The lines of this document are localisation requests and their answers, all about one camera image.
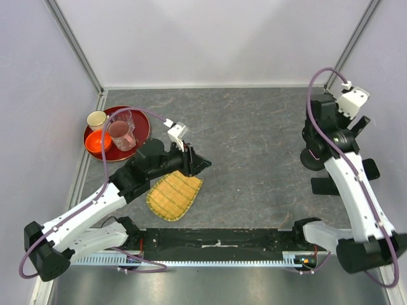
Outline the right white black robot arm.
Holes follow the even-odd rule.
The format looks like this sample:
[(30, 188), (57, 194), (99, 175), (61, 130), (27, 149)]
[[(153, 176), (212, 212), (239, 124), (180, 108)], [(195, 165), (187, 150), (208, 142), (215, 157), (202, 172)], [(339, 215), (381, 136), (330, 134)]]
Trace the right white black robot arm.
[(340, 196), (351, 230), (308, 218), (297, 220), (291, 234), (295, 248), (306, 250), (312, 244), (325, 248), (350, 274), (392, 264), (406, 251), (406, 234), (396, 232), (369, 184), (379, 178), (378, 168), (372, 159), (362, 159), (355, 140), (370, 120), (362, 116), (349, 127), (368, 97), (360, 89), (347, 91), (339, 99), (330, 93), (312, 95), (302, 130), (306, 147), (301, 163), (309, 170), (328, 173), (325, 178), (312, 178), (312, 192)]

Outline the black smartphone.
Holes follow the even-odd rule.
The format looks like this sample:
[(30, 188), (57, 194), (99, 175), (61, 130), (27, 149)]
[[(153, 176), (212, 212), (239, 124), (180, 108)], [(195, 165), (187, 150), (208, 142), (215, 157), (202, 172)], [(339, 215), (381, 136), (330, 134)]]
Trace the black smartphone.
[(364, 159), (362, 161), (364, 172), (369, 181), (376, 180), (380, 178), (380, 171), (376, 165), (374, 159)]

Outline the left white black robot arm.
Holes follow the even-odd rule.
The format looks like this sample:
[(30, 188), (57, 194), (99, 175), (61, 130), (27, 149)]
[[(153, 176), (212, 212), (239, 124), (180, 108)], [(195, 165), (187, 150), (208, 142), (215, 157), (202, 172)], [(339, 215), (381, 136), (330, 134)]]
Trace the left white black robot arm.
[(24, 260), (30, 260), (44, 282), (63, 274), (77, 259), (122, 246), (132, 250), (139, 244), (137, 226), (129, 219), (117, 220), (102, 229), (88, 228), (107, 214), (131, 203), (149, 191), (151, 181), (172, 172), (185, 177), (198, 175), (211, 162), (197, 154), (191, 144), (169, 151), (158, 139), (148, 139), (103, 185), (65, 214), (41, 225), (36, 221), (24, 227)]

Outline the black round-base clamp phone stand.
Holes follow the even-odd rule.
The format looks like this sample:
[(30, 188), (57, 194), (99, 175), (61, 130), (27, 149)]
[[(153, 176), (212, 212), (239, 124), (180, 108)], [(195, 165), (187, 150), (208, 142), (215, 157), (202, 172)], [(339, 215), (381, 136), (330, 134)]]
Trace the black round-base clamp phone stand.
[(311, 171), (321, 171), (324, 169), (324, 162), (323, 159), (320, 156), (317, 156), (318, 158), (320, 158), (320, 160), (315, 160), (311, 154), (308, 151), (309, 149), (304, 149), (302, 150), (301, 154), (300, 154), (300, 161), (301, 164), (311, 170)]

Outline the pink case smartphone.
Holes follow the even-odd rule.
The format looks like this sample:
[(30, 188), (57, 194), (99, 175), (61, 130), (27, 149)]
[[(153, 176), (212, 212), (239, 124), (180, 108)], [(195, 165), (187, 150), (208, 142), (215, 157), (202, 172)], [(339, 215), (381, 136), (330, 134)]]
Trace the pink case smartphone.
[(308, 151), (315, 160), (320, 160), (320, 158), (318, 158), (311, 150)]

